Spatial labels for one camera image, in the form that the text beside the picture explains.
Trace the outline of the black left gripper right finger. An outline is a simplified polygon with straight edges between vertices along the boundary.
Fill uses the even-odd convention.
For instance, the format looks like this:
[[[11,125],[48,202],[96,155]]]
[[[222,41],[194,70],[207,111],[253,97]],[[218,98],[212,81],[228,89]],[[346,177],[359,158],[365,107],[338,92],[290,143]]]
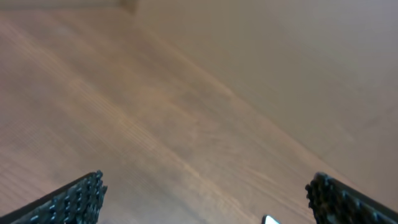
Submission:
[[[305,190],[317,224],[397,224],[397,212],[325,173]]]

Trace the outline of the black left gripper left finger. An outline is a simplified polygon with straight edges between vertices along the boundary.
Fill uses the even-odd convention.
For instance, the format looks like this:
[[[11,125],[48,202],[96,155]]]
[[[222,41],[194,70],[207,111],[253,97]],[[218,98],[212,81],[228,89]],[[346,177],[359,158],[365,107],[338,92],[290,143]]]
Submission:
[[[108,189],[101,171],[73,182],[1,217],[1,224],[96,224]]]

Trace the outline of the Samsung Galaxy smartphone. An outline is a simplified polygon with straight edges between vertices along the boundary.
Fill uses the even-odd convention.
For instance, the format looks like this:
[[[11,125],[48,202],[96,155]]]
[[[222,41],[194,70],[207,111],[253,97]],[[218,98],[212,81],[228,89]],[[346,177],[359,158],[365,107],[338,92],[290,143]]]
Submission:
[[[264,215],[261,224],[280,224],[274,217],[270,215]]]

